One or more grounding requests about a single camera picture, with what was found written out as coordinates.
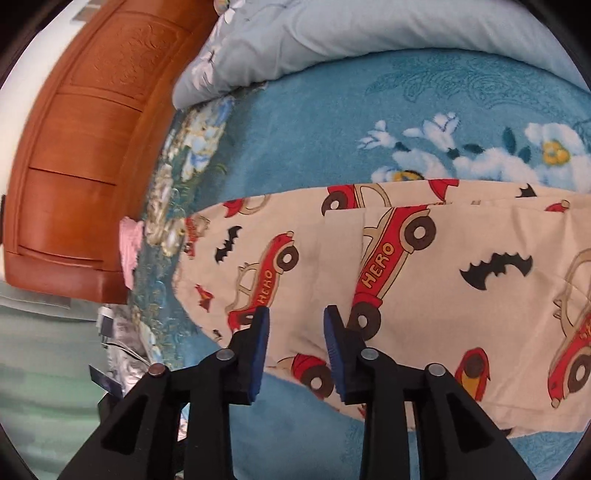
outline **bedsheet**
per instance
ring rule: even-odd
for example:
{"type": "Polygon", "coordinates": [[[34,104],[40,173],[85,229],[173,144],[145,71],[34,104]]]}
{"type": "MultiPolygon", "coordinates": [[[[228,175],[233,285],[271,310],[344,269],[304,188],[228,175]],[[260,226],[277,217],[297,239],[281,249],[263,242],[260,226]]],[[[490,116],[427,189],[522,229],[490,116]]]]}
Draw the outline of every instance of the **bedsheet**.
{"type": "MultiPolygon", "coordinates": [[[[588,193],[590,106],[588,94],[522,63],[432,50],[322,64],[180,112],[148,199],[133,294],[152,359],[180,368],[217,349],[171,288],[172,252],[191,213],[237,197],[372,179],[510,180],[520,196],[537,195],[540,185],[588,193]]],[[[240,479],[358,474],[362,423],[298,385],[266,375],[255,405],[232,409],[232,428],[240,479]]],[[[579,439],[511,441],[545,479],[579,439]]]]}

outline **wooden furniture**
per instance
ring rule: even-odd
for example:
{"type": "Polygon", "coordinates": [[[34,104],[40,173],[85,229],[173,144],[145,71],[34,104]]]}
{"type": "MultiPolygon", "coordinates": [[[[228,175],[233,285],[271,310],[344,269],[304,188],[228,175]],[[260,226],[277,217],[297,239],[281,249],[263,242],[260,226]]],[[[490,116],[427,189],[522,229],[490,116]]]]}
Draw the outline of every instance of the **wooden furniture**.
{"type": "Polygon", "coordinates": [[[137,219],[174,109],[171,92],[207,39],[212,0],[109,0],[31,111],[5,206],[6,280],[124,303],[118,224],[137,219]]]}

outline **cartoon car print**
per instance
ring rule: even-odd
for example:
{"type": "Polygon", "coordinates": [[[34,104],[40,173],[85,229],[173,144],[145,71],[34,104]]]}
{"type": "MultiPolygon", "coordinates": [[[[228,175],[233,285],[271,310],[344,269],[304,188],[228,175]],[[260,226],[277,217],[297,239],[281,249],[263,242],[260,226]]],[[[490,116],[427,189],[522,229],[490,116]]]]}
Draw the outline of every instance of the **cartoon car print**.
{"type": "Polygon", "coordinates": [[[437,229],[426,205],[392,208],[377,227],[366,227],[372,238],[361,261],[361,273],[353,297],[347,327],[358,330],[364,340],[373,338],[382,323],[379,308],[407,257],[427,248],[437,229]]]}
{"type": "Polygon", "coordinates": [[[187,232],[187,241],[183,251],[192,260],[195,258],[195,243],[199,240],[209,228],[209,220],[204,216],[195,214],[185,218],[185,231],[187,232]]]}
{"type": "Polygon", "coordinates": [[[558,408],[569,394],[580,391],[591,374],[591,302],[586,300],[574,323],[568,313],[574,275],[587,262],[591,262],[591,248],[575,256],[564,277],[566,287],[554,299],[554,304],[558,307],[554,317],[560,320],[566,337],[556,352],[548,373],[548,393],[554,408],[558,408]]]}
{"type": "Polygon", "coordinates": [[[545,212],[566,212],[570,209],[570,202],[568,200],[562,200],[558,203],[553,203],[552,205],[548,205],[544,211],[545,212]]]}
{"type": "Polygon", "coordinates": [[[280,360],[277,366],[290,371],[296,380],[321,400],[330,397],[335,389],[330,368],[324,360],[316,356],[298,353],[280,360]]]}
{"type": "Polygon", "coordinates": [[[271,195],[263,195],[262,200],[260,197],[247,197],[243,199],[228,200],[222,205],[228,209],[225,218],[233,217],[239,213],[243,215],[252,215],[261,210],[271,198],[271,195]]]}
{"type": "Polygon", "coordinates": [[[437,198],[442,202],[445,203],[445,196],[447,193],[448,187],[457,187],[460,184],[458,179],[437,179],[437,180],[428,180],[429,186],[433,193],[437,196],[437,198]]]}
{"type": "Polygon", "coordinates": [[[355,185],[337,185],[328,187],[329,194],[322,202],[322,215],[326,210],[349,210],[365,208],[363,201],[364,189],[371,189],[382,197],[385,207],[391,207],[390,200],[384,189],[377,183],[358,183],[355,185]]]}
{"type": "Polygon", "coordinates": [[[464,353],[454,377],[474,400],[481,401],[486,383],[491,379],[486,352],[482,348],[474,348],[464,353]]]}
{"type": "Polygon", "coordinates": [[[197,290],[197,293],[198,293],[199,297],[201,298],[201,300],[199,300],[199,306],[203,310],[205,310],[207,313],[209,313],[209,307],[211,306],[212,300],[215,297],[213,296],[212,293],[205,290],[205,288],[203,288],[198,283],[195,285],[195,290],[197,290]]]}
{"type": "MultiPolygon", "coordinates": [[[[460,184],[458,179],[438,179],[428,180],[431,190],[439,199],[445,203],[445,196],[447,188],[450,186],[457,187],[460,184]]],[[[337,185],[328,187],[328,196],[322,202],[322,215],[326,214],[327,210],[348,210],[352,208],[365,208],[363,200],[364,189],[371,189],[377,192],[384,201],[385,207],[391,207],[392,204],[384,189],[377,183],[359,183],[354,185],[337,185]]]]}
{"type": "Polygon", "coordinates": [[[280,275],[297,265],[300,254],[294,246],[293,235],[294,232],[277,235],[267,245],[259,263],[245,263],[243,267],[238,267],[236,298],[226,307],[228,326],[232,333],[250,326],[258,306],[271,306],[279,286],[280,275]],[[246,288],[242,285],[242,279],[253,270],[255,277],[252,287],[246,288]],[[245,307],[237,309],[241,293],[248,296],[248,303],[245,307]]]}

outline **pillow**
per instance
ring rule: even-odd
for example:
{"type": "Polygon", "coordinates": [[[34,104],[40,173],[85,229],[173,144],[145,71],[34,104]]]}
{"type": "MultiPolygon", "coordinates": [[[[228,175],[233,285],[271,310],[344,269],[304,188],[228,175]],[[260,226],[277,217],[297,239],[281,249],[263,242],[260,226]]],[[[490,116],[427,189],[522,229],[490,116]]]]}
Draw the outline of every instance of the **pillow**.
{"type": "Polygon", "coordinates": [[[179,78],[173,104],[323,61],[428,47],[507,56],[588,90],[550,30],[512,0],[235,0],[179,78]]]}

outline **printed fabric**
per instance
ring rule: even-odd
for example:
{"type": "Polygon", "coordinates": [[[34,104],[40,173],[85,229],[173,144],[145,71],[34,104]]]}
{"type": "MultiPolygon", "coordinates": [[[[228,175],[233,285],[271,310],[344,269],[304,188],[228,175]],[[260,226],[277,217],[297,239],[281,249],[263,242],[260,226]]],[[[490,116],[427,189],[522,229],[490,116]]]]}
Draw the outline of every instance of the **printed fabric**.
{"type": "Polygon", "coordinates": [[[500,428],[579,431],[591,417],[591,197],[524,191],[443,179],[225,202],[185,219],[173,289],[220,347],[268,306],[266,372],[350,416],[364,411],[336,394],[328,304],[400,364],[445,365],[500,428]]]}

